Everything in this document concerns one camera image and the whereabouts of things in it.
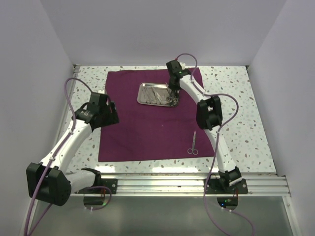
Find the steel forceps with rings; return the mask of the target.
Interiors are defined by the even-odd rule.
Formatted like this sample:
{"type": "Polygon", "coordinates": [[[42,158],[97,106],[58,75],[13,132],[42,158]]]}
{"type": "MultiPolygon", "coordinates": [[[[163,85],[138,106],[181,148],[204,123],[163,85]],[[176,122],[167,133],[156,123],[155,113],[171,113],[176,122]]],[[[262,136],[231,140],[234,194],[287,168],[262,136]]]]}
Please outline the steel forceps with rings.
{"type": "Polygon", "coordinates": [[[165,83],[165,84],[166,84],[166,90],[167,90],[167,93],[168,93],[168,96],[166,97],[166,101],[167,101],[167,102],[171,102],[171,101],[172,101],[172,96],[170,96],[170,95],[169,95],[169,92],[168,92],[168,87],[169,87],[169,86],[168,86],[168,83],[165,83]]]}

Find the purple cloth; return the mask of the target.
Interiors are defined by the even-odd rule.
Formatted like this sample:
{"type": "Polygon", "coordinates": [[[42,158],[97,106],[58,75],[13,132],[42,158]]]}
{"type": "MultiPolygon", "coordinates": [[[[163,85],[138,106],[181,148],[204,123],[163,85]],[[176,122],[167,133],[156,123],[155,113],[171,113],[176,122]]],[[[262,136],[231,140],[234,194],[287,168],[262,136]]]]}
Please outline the purple cloth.
{"type": "Polygon", "coordinates": [[[196,139],[196,157],[212,157],[214,150],[196,123],[196,104],[180,91],[177,107],[142,105],[137,102],[144,82],[165,84],[166,69],[109,72],[105,89],[115,103],[120,122],[103,127],[100,135],[100,162],[146,161],[194,158],[187,150],[196,139]]]}

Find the steel surgical scissors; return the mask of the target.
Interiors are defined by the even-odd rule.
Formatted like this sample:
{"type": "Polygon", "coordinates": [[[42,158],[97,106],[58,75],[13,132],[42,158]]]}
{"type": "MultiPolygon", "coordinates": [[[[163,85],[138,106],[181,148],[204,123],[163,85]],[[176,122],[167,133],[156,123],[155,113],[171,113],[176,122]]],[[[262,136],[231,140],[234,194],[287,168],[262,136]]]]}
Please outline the steel surgical scissors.
{"type": "Polygon", "coordinates": [[[192,155],[198,155],[198,150],[195,148],[195,141],[196,141],[196,131],[194,131],[192,145],[191,148],[188,148],[187,153],[192,155]]]}

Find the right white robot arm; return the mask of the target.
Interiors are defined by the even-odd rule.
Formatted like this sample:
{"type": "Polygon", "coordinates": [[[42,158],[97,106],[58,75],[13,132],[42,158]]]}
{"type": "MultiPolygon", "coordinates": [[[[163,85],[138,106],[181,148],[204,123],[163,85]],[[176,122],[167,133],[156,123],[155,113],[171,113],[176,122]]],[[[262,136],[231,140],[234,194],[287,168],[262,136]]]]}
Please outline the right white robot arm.
{"type": "Polygon", "coordinates": [[[196,79],[186,72],[171,74],[168,87],[171,95],[177,95],[182,89],[196,103],[197,125],[204,130],[215,151],[214,159],[217,161],[220,176],[219,187],[225,193],[232,192],[237,187],[237,183],[242,180],[242,176],[220,131],[236,115],[223,121],[220,96],[225,95],[233,101],[235,98],[224,93],[207,94],[196,79]]]}

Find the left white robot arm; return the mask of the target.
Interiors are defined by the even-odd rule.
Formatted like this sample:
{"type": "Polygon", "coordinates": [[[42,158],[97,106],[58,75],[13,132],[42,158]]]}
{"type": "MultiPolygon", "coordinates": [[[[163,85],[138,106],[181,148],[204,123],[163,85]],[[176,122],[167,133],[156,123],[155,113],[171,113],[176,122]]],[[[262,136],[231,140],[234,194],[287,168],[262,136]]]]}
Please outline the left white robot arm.
{"type": "Polygon", "coordinates": [[[66,175],[66,170],[81,144],[98,128],[119,123],[114,102],[85,103],[73,112],[67,132],[38,164],[26,169],[29,196],[49,204],[63,206],[70,195],[82,189],[101,190],[100,171],[84,167],[66,175]]]}

